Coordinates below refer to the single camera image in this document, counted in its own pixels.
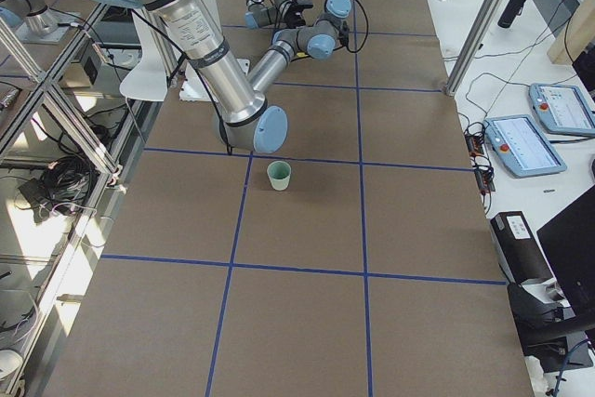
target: paper cup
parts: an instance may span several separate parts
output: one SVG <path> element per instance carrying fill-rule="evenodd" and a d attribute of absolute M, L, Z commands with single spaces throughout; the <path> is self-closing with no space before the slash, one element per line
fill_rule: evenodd
<path fill-rule="evenodd" d="M 272 162 L 267 167 L 267 175 L 269 176 L 272 188 L 276 191 L 283 191 L 289 186 L 291 166 L 287 162 Z"/>

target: white desk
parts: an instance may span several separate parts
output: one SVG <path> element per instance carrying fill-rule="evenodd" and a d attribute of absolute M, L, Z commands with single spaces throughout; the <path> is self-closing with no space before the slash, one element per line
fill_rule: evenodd
<path fill-rule="evenodd" d="M 447 59 L 446 70 L 450 73 L 455 63 L 448 58 L 459 54 L 483 0 L 428 0 L 428 2 L 436 33 L 441 42 L 442 53 Z M 483 47 L 476 56 L 500 54 L 526 48 L 533 44 L 546 29 L 546 21 L 541 17 L 532 0 L 527 1 L 521 16 L 513 22 L 509 29 L 500 28 L 496 24 L 503 9 L 504 5 L 498 10 L 494 23 L 489 27 L 483 39 Z M 562 16 L 556 18 L 552 22 L 552 26 L 559 25 L 565 19 Z M 553 41 L 554 37 L 550 35 L 543 43 L 536 46 L 510 81 L 529 85 L 532 83 L 556 83 L 575 74 L 570 66 L 551 64 L 547 51 Z M 483 72 L 492 73 L 508 80 L 529 51 L 527 49 L 516 55 L 473 61 L 456 93 L 456 104 L 459 111 L 467 115 L 471 122 L 482 121 L 484 113 L 465 99 L 471 82 Z M 589 105 L 595 109 L 595 104 L 590 100 L 587 90 L 578 77 L 569 80 L 567 84 L 580 86 L 589 99 Z M 483 76 L 473 84 L 469 98 L 488 110 L 503 85 L 503 82 L 491 76 Z M 530 106 L 528 88 L 508 85 L 500 94 L 494 107 L 489 110 L 489 116 L 517 113 L 527 113 L 535 117 Z M 549 137 L 549 139 L 566 139 L 564 136 L 549 135 Z M 501 211 L 521 210 L 531 228 L 536 232 L 593 185 L 590 163 L 595 154 L 595 140 L 556 145 L 556 150 L 568 165 L 568 170 L 557 175 L 528 179 L 514 178 L 500 161 L 492 156 L 496 172 L 494 179 L 496 192 L 492 194 L 492 206 L 488 218 Z M 560 397 L 592 397 L 593 390 L 595 390 L 595 368 L 567 371 L 564 373 L 564 377 L 568 381 L 562 383 Z M 548 381 L 553 386 L 555 374 L 548 374 Z"/>

